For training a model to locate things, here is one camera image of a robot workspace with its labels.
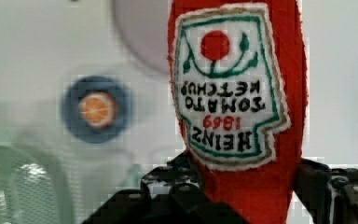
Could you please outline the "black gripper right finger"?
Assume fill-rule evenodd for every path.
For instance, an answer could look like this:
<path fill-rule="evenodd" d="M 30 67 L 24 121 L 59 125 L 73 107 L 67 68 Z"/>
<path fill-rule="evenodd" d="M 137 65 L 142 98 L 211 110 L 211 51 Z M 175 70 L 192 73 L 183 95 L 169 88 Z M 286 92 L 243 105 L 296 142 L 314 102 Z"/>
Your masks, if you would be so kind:
<path fill-rule="evenodd" d="M 358 169 L 302 159 L 294 192 L 313 224 L 358 224 Z"/>

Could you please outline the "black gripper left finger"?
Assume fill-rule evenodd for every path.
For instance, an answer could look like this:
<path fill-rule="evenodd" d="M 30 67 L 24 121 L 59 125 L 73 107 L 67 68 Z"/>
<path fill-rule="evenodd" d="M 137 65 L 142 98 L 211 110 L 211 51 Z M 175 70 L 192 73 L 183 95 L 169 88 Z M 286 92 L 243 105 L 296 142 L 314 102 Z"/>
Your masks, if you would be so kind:
<path fill-rule="evenodd" d="M 200 170 L 185 151 L 114 194 L 81 224 L 249 224 L 226 203 L 204 193 Z"/>

